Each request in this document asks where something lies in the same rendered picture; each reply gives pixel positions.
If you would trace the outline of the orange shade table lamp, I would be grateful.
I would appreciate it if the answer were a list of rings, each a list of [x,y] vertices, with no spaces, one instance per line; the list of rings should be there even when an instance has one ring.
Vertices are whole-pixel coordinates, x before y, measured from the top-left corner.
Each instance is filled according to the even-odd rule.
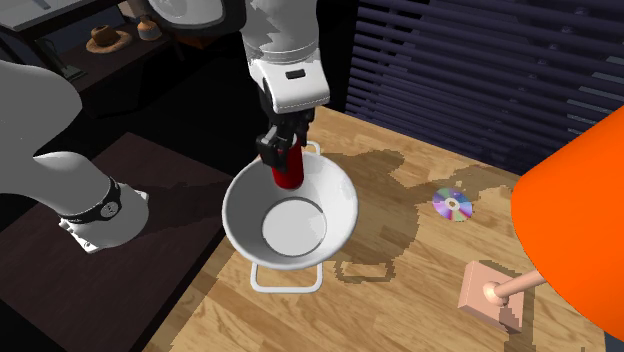
[[[459,309],[519,333],[525,291],[547,283],[624,341],[624,106],[526,172],[511,217],[533,270],[512,278],[468,263]]]

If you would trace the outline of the red can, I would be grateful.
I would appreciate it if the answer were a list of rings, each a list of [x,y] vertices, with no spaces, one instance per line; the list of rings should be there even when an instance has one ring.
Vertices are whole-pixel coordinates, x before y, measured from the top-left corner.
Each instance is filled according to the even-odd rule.
[[[272,168],[272,174],[277,186],[283,189],[296,189],[304,180],[302,159],[302,147],[296,135],[293,136],[292,144],[287,152],[278,150],[281,168]]]

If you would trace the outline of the iridescent compact disc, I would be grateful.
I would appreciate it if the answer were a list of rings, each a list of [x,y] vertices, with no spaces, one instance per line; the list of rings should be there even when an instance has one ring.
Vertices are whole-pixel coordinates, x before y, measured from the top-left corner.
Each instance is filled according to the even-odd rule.
[[[473,215],[473,206],[468,198],[453,188],[438,189],[432,196],[432,205],[442,217],[463,222]]]

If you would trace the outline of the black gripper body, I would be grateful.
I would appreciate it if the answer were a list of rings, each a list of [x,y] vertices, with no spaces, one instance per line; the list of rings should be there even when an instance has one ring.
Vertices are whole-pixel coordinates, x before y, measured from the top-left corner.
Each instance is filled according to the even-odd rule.
[[[276,125],[280,137],[286,138],[289,132],[293,132],[301,143],[306,143],[309,125],[315,119],[314,109],[304,109],[291,113],[276,113],[273,109],[271,90],[265,78],[262,79],[262,85],[258,88],[258,92],[261,107],[269,120],[269,126]]]

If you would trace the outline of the dark shelf with hat and vase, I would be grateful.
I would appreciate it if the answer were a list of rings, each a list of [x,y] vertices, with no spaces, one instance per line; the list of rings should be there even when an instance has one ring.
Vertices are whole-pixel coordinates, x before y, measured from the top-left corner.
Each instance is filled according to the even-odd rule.
[[[179,43],[168,33],[153,41],[139,38],[138,28],[129,20],[119,26],[131,36],[131,42],[111,53],[92,53],[85,44],[55,54],[42,42],[50,33],[66,28],[80,20],[115,8],[124,0],[0,0],[0,49],[18,64],[25,62],[3,39],[12,37],[32,52],[36,64],[50,69],[68,79],[82,97],[106,85],[144,62],[168,49],[174,50],[177,59],[184,55]]]

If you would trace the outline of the dark window blind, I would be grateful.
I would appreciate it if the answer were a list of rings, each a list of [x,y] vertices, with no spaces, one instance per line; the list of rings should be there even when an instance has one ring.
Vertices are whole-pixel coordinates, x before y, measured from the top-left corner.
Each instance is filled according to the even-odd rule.
[[[361,0],[346,112],[522,174],[624,106],[624,0]]]

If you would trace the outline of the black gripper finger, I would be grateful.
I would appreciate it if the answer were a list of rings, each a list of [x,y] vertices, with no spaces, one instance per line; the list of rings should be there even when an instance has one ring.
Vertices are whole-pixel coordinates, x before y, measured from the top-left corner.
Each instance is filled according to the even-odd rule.
[[[272,125],[265,135],[256,138],[256,147],[264,164],[274,169],[287,169],[288,153],[293,142],[291,129]]]

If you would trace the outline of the dark brown robot stand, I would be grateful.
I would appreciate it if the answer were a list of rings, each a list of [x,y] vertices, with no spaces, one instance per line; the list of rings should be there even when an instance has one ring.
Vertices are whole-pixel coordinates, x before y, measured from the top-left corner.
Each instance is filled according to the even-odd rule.
[[[127,133],[95,165],[149,195],[132,241],[88,254],[36,205],[0,232],[0,300],[51,338],[0,352],[141,352],[223,239],[229,175]]]

